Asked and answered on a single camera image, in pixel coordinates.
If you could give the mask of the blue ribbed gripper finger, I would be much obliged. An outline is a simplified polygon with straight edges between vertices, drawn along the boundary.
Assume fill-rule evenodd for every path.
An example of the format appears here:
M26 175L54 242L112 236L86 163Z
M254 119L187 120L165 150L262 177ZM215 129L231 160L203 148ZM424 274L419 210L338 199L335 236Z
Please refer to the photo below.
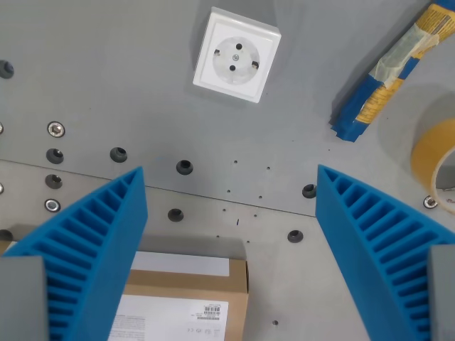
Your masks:
M60 211L5 257L39 256L50 340L107 340L148 219L141 167Z
M430 340L429 250L454 233L344 173L318 166L316 218L371 340Z

